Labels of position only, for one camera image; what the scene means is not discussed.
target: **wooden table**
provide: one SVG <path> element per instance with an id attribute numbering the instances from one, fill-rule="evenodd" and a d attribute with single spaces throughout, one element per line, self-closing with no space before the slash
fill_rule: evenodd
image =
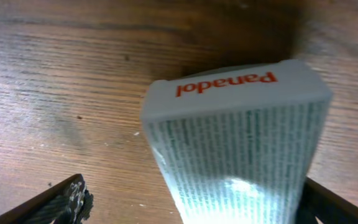
<path id="1" fill-rule="evenodd" d="M 336 94 L 310 176 L 358 206 L 358 1 L 0 0 L 0 214 L 82 173 L 89 223 L 181 223 L 148 85 L 290 57 Z"/>

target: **brown wood grain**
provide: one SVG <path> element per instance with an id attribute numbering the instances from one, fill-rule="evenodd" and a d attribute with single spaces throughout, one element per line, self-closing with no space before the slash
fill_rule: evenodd
<path id="1" fill-rule="evenodd" d="M 0 0 L 0 214 L 82 173 L 88 223 L 181 223 L 148 85 L 290 57 L 335 92 L 310 177 L 358 206 L 358 1 Z"/>

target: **wooden surface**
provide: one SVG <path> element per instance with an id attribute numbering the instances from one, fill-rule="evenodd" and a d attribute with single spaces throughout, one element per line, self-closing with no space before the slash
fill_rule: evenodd
<path id="1" fill-rule="evenodd" d="M 358 1 L 0 0 L 0 214 L 82 173 L 88 223 L 181 223 L 148 85 L 289 57 L 336 94 L 310 177 L 358 206 Z"/>

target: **white medicine packet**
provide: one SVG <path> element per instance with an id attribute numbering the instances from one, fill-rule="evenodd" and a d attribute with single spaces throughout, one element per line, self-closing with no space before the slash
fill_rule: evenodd
<path id="1" fill-rule="evenodd" d="M 142 125 L 183 222 L 294 223 L 332 95 L 299 60 L 153 82 Z"/>

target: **brand name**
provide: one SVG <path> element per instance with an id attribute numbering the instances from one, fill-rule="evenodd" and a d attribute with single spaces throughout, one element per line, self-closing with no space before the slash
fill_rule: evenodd
<path id="1" fill-rule="evenodd" d="M 182 96 L 184 92 L 196 91 L 197 93 L 204 93 L 209 88 L 219 88 L 230 85 L 242 85 L 245 83 L 272 83 L 277 82 L 276 77 L 272 72 L 266 72 L 265 76 L 258 76 L 256 74 L 243 75 L 236 78 L 220 78 L 213 81 L 205 81 L 199 83 L 190 83 L 183 86 L 177 86 L 176 97 Z"/>

